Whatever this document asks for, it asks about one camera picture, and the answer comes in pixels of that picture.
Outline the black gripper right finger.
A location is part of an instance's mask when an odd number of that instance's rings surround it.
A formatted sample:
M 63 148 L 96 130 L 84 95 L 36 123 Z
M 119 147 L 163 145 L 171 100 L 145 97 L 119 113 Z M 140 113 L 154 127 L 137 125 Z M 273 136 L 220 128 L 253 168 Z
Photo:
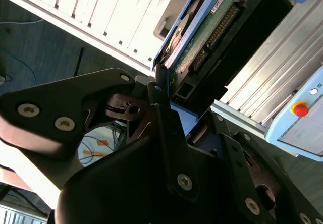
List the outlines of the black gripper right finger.
M 322 223 L 322 216 L 279 166 L 244 132 L 209 113 L 209 147 L 225 165 L 222 197 L 230 223 Z

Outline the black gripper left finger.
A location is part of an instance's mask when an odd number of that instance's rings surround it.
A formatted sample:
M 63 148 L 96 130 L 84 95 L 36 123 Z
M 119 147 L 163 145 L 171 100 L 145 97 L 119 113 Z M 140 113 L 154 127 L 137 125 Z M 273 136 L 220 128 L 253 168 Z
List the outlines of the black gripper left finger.
M 163 86 L 118 68 L 59 80 L 1 96 L 1 141 L 43 163 L 66 162 L 86 133 L 113 120 L 128 123 L 127 145 L 140 139 L 155 105 L 173 110 Z

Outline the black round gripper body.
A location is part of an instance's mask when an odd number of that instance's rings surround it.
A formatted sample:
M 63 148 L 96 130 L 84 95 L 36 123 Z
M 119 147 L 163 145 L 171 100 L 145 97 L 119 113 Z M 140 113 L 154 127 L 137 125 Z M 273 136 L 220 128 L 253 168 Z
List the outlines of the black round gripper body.
M 55 223 L 230 223 L 225 165 L 209 134 L 195 148 L 175 111 L 155 105 L 152 116 L 140 139 L 68 180 Z

